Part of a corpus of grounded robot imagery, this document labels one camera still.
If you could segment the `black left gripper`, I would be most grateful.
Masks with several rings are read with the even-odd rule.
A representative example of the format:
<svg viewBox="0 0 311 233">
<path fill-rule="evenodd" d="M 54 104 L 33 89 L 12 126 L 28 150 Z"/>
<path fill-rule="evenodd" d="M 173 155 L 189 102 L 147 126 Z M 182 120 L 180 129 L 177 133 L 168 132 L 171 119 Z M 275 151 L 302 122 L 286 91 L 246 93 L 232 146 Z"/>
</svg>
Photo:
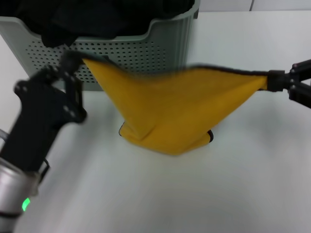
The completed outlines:
<svg viewBox="0 0 311 233">
<path fill-rule="evenodd" d="M 60 129 L 86 119 L 82 82 L 75 73 L 82 65 L 78 52 L 67 51 L 57 65 L 46 65 L 19 81 L 14 89 L 21 111 L 0 151 L 0 157 L 22 171 L 37 172 Z M 48 82 L 65 82 L 65 92 Z"/>
</svg>

